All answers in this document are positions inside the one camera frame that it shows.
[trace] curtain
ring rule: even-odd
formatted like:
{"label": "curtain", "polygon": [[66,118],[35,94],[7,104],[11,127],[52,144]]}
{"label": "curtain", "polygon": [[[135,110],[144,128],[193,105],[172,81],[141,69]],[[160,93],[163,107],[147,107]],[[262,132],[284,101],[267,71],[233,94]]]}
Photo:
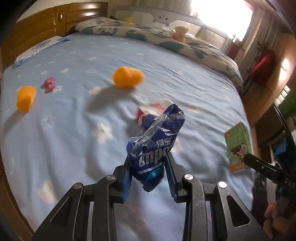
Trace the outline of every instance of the curtain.
{"label": "curtain", "polygon": [[258,48],[258,43],[266,46],[268,49],[274,49],[279,38],[280,30],[281,24],[270,12],[265,10],[257,26],[255,35],[245,51],[243,61],[239,65],[239,70],[244,80],[248,77],[249,71],[260,60],[262,52]]}
{"label": "curtain", "polygon": [[131,5],[155,7],[187,15],[191,14],[191,0],[132,0]]}

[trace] red and white box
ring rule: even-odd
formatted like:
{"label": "red and white box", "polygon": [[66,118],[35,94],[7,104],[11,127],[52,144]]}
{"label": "red and white box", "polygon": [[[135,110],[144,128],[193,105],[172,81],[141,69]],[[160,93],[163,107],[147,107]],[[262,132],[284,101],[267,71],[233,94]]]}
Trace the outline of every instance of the red and white box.
{"label": "red and white box", "polygon": [[163,99],[154,103],[145,104],[138,107],[137,119],[138,125],[144,124],[145,116],[147,114],[153,114],[160,116],[173,102],[169,99]]}

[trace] blue tissue pack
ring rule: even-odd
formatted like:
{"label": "blue tissue pack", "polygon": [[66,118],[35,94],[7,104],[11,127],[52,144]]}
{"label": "blue tissue pack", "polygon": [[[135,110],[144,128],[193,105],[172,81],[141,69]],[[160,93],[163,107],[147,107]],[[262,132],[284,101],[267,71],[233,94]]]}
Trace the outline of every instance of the blue tissue pack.
{"label": "blue tissue pack", "polygon": [[126,146],[132,175],[152,191],[164,177],[166,154],[173,147],[185,121],[185,114],[176,105],[170,105],[159,117],[147,114],[144,129],[132,137]]}

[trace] green carton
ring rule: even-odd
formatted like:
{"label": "green carton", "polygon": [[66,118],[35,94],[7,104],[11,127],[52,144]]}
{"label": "green carton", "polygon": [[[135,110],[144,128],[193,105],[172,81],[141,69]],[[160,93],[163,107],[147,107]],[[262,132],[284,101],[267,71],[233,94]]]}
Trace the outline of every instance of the green carton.
{"label": "green carton", "polygon": [[239,122],[225,134],[225,140],[229,156],[229,169],[236,172],[246,169],[248,166],[244,164],[244,156],[252,153],[251,142],[247,127]]}

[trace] red cloth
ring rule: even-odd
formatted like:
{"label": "red cloth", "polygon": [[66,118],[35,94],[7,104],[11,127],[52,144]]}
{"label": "red cloth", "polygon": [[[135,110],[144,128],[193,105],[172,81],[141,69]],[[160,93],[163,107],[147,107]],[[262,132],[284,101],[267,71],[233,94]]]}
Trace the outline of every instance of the red cloth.
{"label": "red cloth", "polygon": [[276,55],[273,50],[265,50],[263,57],[258,64],[254,66],[249,74],[255,83],[265,85],[269,80],[274,68],[276,66]]}

